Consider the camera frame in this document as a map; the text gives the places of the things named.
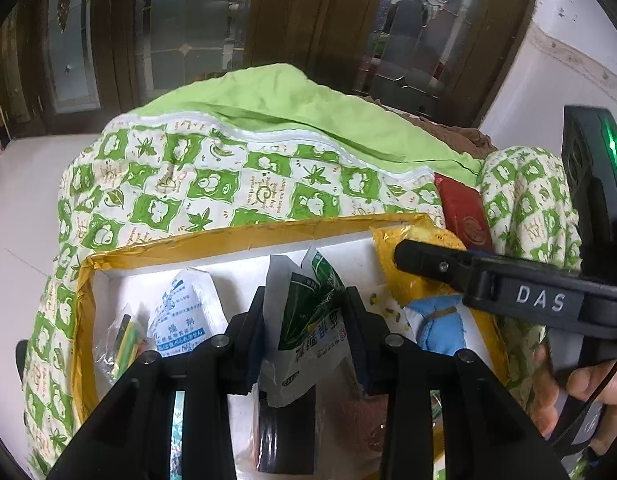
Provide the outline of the person's right hand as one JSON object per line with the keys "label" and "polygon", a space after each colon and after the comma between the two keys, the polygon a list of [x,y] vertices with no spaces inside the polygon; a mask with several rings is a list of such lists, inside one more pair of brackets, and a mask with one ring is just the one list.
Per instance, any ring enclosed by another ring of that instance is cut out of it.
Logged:
{"label": "person's right hand", "polygon": [[[540,433],[548,437],[558,422],[556,403],[560,388],[551,374],[551,360],[545,342],[542,342],[535,351],[534,359],[537,369],[533,374],[534,399],[530,416]],[[611,369],[612,362],[607,362],[575,370],[568,378],[566,392],[569,396],[586,401]],[[597,433],[591,441],[591,448],[596,454],[604,455],[617,437],[617,371],[601,390],[597,401],[607,405],[607,408],[599,423]]]}

